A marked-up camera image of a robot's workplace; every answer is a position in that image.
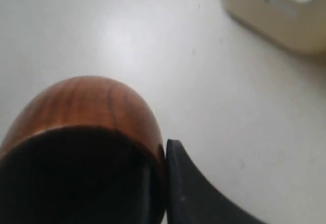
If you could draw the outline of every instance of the beige box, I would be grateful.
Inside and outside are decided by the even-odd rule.
[[[222,0],[232,16],[292,51],[326,51],[326,0]]]

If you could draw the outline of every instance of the wood grain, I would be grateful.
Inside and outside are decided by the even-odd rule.
[[[8,131],[0,148],[0,162],[31,138],[42,140],[44,134],[67,128],[101,128],[126,136],[155,169],[161,195],[165,195],[162,139],[151,109],[133,89],[104,77],[75,77],[35,97]]]

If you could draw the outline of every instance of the white table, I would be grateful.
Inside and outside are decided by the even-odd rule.
[[[232,21],[219,0],[0,0],[0,136],[77,75],[135,88],[164,139],[269,223],[325,223],[326,66]]]

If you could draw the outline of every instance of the beige plastic object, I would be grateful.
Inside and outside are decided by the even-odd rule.
[[[326,51],[326,0],[222,0],[234,17],[299,53]]]

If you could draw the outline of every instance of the black curved object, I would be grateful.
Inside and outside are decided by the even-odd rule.
[[[168,141],[167,168],[169,224],[264,224],[215,189],[180,141]]]

